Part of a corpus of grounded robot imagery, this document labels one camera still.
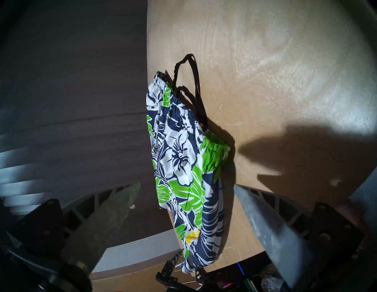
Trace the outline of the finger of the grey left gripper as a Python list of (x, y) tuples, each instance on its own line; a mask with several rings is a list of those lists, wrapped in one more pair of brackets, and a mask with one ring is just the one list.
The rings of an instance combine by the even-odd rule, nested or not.
[(179, 284), (178, 278), (172, 276), (172, 272), (182, 256), (183, 250), (180, 250), (175, 256), (173, 256), (170, 260), (168, 260), (162, 271), (158, 272), (155, 276), (157, 282), (161, 284)]
[(203, 268), (198, 268), (195, 270), (195, 280), (200, 284), (199, 292), (213, 292), (214, 291), (214, 281), (208, 276), (208, 273)]

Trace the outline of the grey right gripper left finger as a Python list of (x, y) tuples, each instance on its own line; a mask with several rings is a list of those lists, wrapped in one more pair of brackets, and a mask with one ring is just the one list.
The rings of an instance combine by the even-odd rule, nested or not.
[(65, 211), (50, 199), (8, 230), (16, 247), (40, 258), (83, 265), (93, 272), (107, 248), (124, 227), (141, 184), (112, 189), (100, 202), (100, 193), (87, 195)]

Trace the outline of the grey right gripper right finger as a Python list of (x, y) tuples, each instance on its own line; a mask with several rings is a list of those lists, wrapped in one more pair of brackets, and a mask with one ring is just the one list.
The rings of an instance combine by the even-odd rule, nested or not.
[(337, 287), (354, 267), (364, 234), (330, 205), (316, 202), (309, 211), (242, 185), (234, 193), (287, 287)]

